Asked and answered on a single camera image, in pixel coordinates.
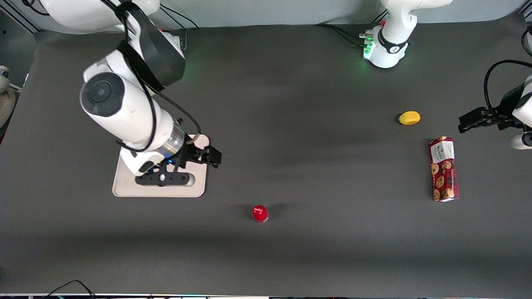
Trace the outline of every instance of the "cookie illustration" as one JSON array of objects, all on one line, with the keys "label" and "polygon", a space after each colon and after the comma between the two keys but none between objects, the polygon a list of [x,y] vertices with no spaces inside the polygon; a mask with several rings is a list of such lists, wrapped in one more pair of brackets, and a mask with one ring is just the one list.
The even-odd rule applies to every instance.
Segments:
[{"label": "cookie illustration", "polygon": [[433,175],[437,174],[437,173],[438,173],[438,170],[439,170],[439,166],[438,166],[438,164],[436,164],[436,163],[432,163],[432,164],[430,165],[430,170],[431,170],[431,172],[432,172]]},{"label": "cookie illustration", "polygon": [[442,188],[444,182],[445,182],[445,177],[439,176],[439,178],[436,180],[436,188]]},{"label": "cookie illustration", "polygon": [[444,161],[442,164],[443,169],[451,169],[452,164],[449,161]]},{"label": "cookie illustration", "polygon": [[443,198],[453,198],[454,197],[454,191],[453,189],[445,189],[442,191]]},{"label": "cookie illustration", "polygon": [[435,202],[439,201],[439,191],[438,190],[434,190],[434,201]]}]

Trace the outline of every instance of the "yellow lemon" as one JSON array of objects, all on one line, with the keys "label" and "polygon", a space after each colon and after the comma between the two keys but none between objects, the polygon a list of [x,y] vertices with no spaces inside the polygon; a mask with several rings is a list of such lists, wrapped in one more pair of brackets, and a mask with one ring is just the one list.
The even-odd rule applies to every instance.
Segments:
[{"label": "yellow lemon", "polygon": [[399,117],[399,122],[405,126],[416,124],[421,120],[421,116],[416,111],[406,111]]}]

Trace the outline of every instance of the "red cookie package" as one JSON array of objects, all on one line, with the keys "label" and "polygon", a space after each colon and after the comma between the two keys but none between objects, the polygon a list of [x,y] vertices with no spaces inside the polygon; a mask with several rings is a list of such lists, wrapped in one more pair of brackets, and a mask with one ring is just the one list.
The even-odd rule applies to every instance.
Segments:
[{"label": "red cookie package", "polygon": [[435,202],[448,202],[460,198],[454,168],[453,138],[439,137],[429,144],[430,169],[433,176]]}]

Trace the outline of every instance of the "black cable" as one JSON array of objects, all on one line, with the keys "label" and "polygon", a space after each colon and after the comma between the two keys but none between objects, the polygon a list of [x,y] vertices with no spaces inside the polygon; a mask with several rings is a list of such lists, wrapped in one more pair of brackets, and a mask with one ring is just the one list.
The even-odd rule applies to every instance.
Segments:
[{"label": "black cable", "polygon": [[486,101],[486,105],[488,106],[488,109],[489,109],[490,113],[493,114],[493,116],[495,117],[495,119],[496,119],[497,121],[499,121],[500,123],[504,123],[504,121],[503,121],[503,119],[499,116],[499,114],[495,112],[495,110],[494,110],[493,107],[492,107],[491,102],[489,101],[489,97],[488,97],[488,79],[489,79],[489,75],[492,73],[493,69],[495,69],[498,65],[501,65],[501,64],[504,64],[504,63],[519,64],[519,65],[523,65],[523,66],[525,66],[525,67],[532,68],[532,63],[528,63],[528,62],[524,62],[524,61],[519,61],[519,60],[507,59],[507,60],[501,60],[501,61],[499,61],[499,62],[496,62],[496,63],[493,64],[493,65],[488,69],[488,71],[486,72],[486,76],[484,77],[484,100]]},{"label": "black cable", "polygon": [[387,15],[388,15],[388,12],[386,12],[386,13],[385,13],[385,14],[384,14],[384,15],[383,15],[383,16],[377,21],[377,24],[378,24],[378,23],[381,23],[382,20],[384,19],[384,17],[387,16]]},{"label": "black cable", "polygon": [[346,37],[345,35],[342,34],[341,31],[337,30],[336,28],[333,28],[333,27],[330,27],[330,26],[321,26],[321,24],[316,24],[314,26],[318,26],[318,27],[325,27],[325,28],[330,28],[332,29],[334,32],[338,33],[338,35],[340,35],[344,40],[346,40],[348,43],[350,43],[351,45],[355,45],[355,46],[360,46],[360,44],[357,44],[355,43],[354,41],[350,40],[348,37]]},{"label": "black cable", "polygon": [[385,13],[385,12],[387,12],[387,11],[388,11],[388,10],[386,10],[386,9],[383,10],[383,12],[379,13],[379,15],[376,16],[376,17],[373,19],[373,21],[371,21],[371,23],[375,23],[375,21],[376,21],[376,20],[377,20],[377,19],[378,19],[383,13]]},{"label": "black cable", "polygon": [[[35,28],[35,30],[36,30],[37,32],[40,32],[40,29],[37,28],[37,26],[35,26],[32,22],[30,22],[30,20],[28,20],[28,18],[26,18],[22,13],[20,13],[17,9],[15,9],[15,8],[13,7],[13,5],[11,5],[11,3],[9,3],[9,1],[4,0],[4,2],[5,2],[5,4],[7,4],[7,5],[8,5],[13,11],[15,11],[19,16],[21,16],[21,17],[22,17],[22,18],[23,18],[28,24],[30,24],[33,28]],[[9,11],[7,11],[7,10],[5,10],[5,11],[8,12],[8,14],[9,14],[10,16],[12,16],[14,19],[16,19],[15,16],[13,16],[13,14],[11,14]]]},{"label": "black cable", "polygon": [[528,55],[532,56],[532,51],[530,51],[530,47],[528,46],[528,42],[525,41],[527,34],[529,34],[532,31],[532,27],[527,28],[525,32],[521,35],[521,46],[523,49],[525,49],[525,52],[527,52]]},{"label": "black cable", "polygon": [[316,24],[315,26],[318,26],[318,27],[327,27],[327,28],[331,28],[331,29],[336,29],[336,30],[338,30],[338,31],[340,31],[340,32],[342,32],[342,33],[344,33],[344,34],[346,34],[346,35],[349,35],[349,36],[356,36],[356,37],[359,36],[358,34],[351,33],[351,32],[346,31],[346,30],[344,30],[344,29],[342,29],[342,28],[340,28],[340,27],[338,27],[338,26],[334,26],[334,25],[331,25],[331,24],[322,24],[322,23],[320,23],[320,24]]},{"label": "black cable", "polygon": [[521,13],[524,13],[530,6],[532,5],[532,2],[528,3],[528,5],[521,10]]},{"label": "black cable", "polygon": [[168,6],[165,6],[165,5],[163,5],[163,4],[161,4],[161,7],[164,7],[165,9],[167,9],[167,10],[169,10],[169,11],[175,13],[175,14],[178,14],[178,15],[182,16],[183,18],[187,19],[190,23],[194,24],[194,26],[196,26],[196,29],[197,29],[197,30],[200,29],[200,28],[198,27],[198,25],[196,25],[196,23],[195,23],[193,20],[187,18],[187,17],[184,16],[183,14],[180,14],[180,13],[178,13],[177,11],[175,11],[175,10],[173,10],[173,9],[169,8]]},{"label": "black cable", "polygon": [[188,117],[194,123],[194,125],[196,126],[197,134],[196,134],[196,136],[194,136],[194,138],[192,138],[192,140],[189,140],[187,142],[187,144],[194,143],[194,141],[196,141],[196,139],[201,134],[201,127],[200,127],[200,124],[196,121],[196,119],[190,113],[188,113],[185,109],[183,109],[181,106],[179,106],[176,102],[172,101],[170,98],[165,96],[162,92],[160,92],[157,89],[155,89],[152,86],[150,86],[143,78],[140,78],[139,81],[141,81],[142,84],[144,84],[147,87],[149,87],[155,94],[157,94],[158,96],[163,98],[165,101],[167,101],[168,103],[172,104],[175,108],[177,108],[179,111],[181,111],[186,117]]},{"label": "black cable", "polygon": [[24,4],[25,6],[31,8],[31,10],[33,10],[34,12],[40,14],[40,15],[50,15],[49,13],[47,12],[40,12],[38,10],[35,9],[35,7],[33,7],[33,4],[35,3],[35,0],[31,0],[31,2],[28,2],[28,0],[22,0],[22,4]]},{"label": "black cable", "polygon": [[184,31],[187,31],[187,28],[185,28],[183,25],[181,25],[181,23],[179,23],[174,17],[172,17],[166,10],[164,10],[163,8],[161,8],[161,10],[167,14],[167,16],[169,16],[174,22],[176,22],[178,25],[181,26],[181,28],[183,28]]},{"label": "black cable", "polygon": [[22,23],[19,19],[15,18],[15,16],[11,12],[9,12],[7,9],[5,9],[5,7],[0,5],[0,9],[5,11],[6,13],[8,13],[13,18],[13,20],[16,20],[17,23],[20,24],[20,26],[26,28],[27,31],[29,31],[31,34],[33,34],[33,31],[31,31],[28,27],[26,27],[26,25],[24,25],[24,23]]},{"label": "black cable", "polygon": [[174,20],[174,22],[176,22],[177,24],[179,24],[181,26],[181,28],[183,28],[183,30],[185,31],[185,45],[181,47],[181,50],[186,50],[187,49],[187,46],[188,46],[188,29],[186,29],[185,27],[183,27],[183,25],[181,25],[181,23],[179,23],[174,17],[172,17],[166,10],[164,10],[163,8],[161,8],[161,10],[167,14],[172,20]]},{"label": "black cable", "polygon": [[57,292],[59,289],[64,288],[65,286],[67,286],[67,285],[69,285],[69,284],[71,284],[71,283],[79,283],[79,284],[81,284],[81,286],[82,286],[83,288],[85,288],[85,290],[87,290],[87,292],[88,292],[89,295],[92,297],[92,299],[95,299],[95,298],[96,298],[96,295],[93,293],[93,291],[91,291],[86,285],[84,285],[82,282],[80,282],[80,281],[77,280],[77,279],[71,280],[71,281],[69,281],[68,283],[66,283],[66,284],[64,284],[64,285],[62,285],[62,286],[60,286],[60,287],[58,287],[58,288],[55,288],[53,291],[51,291],[50,293],[48,293],[48,295],[44,296],[44,298],[48,298],[48,297],[50,297],[53,293]]}]

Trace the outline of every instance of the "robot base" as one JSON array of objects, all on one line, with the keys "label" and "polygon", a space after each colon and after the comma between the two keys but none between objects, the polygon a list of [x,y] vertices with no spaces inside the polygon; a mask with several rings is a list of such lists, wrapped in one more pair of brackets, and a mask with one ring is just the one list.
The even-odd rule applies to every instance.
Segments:
[{"label": "robot base", "polygon": [[377,38],[379,35],[379,32],[383,29],[381,25],[375,26],[370,30],[366,30],[366,34],[372,34],[374,37],[374,41],[370,42],[369,45],[367,45],[364,48],[364,53],[362,54],[362,57],[364,59],[369,60],[371,63],[373,63],[376,67],[382,68],[382,69],[389,69],[394,67],[400,59],[404,57],[404,51],[406,50],[406,47],[408,46],[408,43],[405,44],[402,48],[401,47],[392,47],[391,51],[394,51],[394,53],[388,53],[388,50],[384,45],[382,45],[379,42],[379,39]]},{"label": "robot base", "polygon": [[[200,135],[194,142],[199,148],[209,145],[209,138]],[[185,186],[142,186],[135,182],[135,175],[127,168],[119,157],[117,171],[114,175],[113,194],[118,197],[200,197],[205,192],[207,164],[187,162],[179,172],[186,172],[193,178],[192,184]]]}]

